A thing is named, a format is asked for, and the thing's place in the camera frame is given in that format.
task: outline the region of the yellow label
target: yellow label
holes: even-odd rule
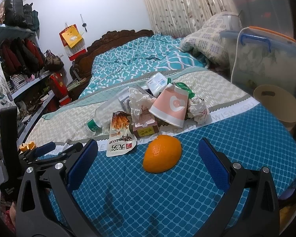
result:
[[[151,135],[151,134],[154,134],[154,133],[155,133],[155,131],[153,130],[152,126],[138,130],[138,135],[140,137],[143,137],[143,136],[146,136],[146,135]]]

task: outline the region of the crumpled tissue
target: crumpled tissue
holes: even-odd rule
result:
[[[202,125],[205,123],[208,114],[209,110],[205,104],[205,100],[199,95],[195,95],[189,99],[187,105],[187,116],[189,118],[194,118],[197,124]]]
[[[136,88],[129,88],[129,107],[133,122],[138,122],[140,114],[150,109],[156,99],[147,93],[143,94]]]

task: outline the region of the plastic storage box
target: plastic storage box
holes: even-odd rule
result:
[[[233,0],[242,26],[257,26],[294,37],[288,0]]]
[[[230,72],[232,72],[238,31],[221,31],[226,38]],[[292,95],[296,90],[296,43],[271,33],[248,30],[238,43],[233,84],[248,93],[259,85],[276,85]]]

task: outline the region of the blue handle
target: blue handle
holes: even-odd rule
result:
[[[242,45],[243,45],[243,39],[252,39],[252,40],[256,40],[256,41],[266,42],[269,45],[269,52],[271,52],[271,41],[266,37],[242,34],[240,37],[240,42]]]
[[[56,148],[56,144],[53,141],[46,143],[43,146],[36,148],[35,157],[39,158],[45,155],[46,153],[53,151],[55,148]]]

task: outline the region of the white heart logo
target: white heart logo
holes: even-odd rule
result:
[[[170,109],[172,111],[180,111],[185,108],[185,100],[179,100],[176,96],[170,97]]]

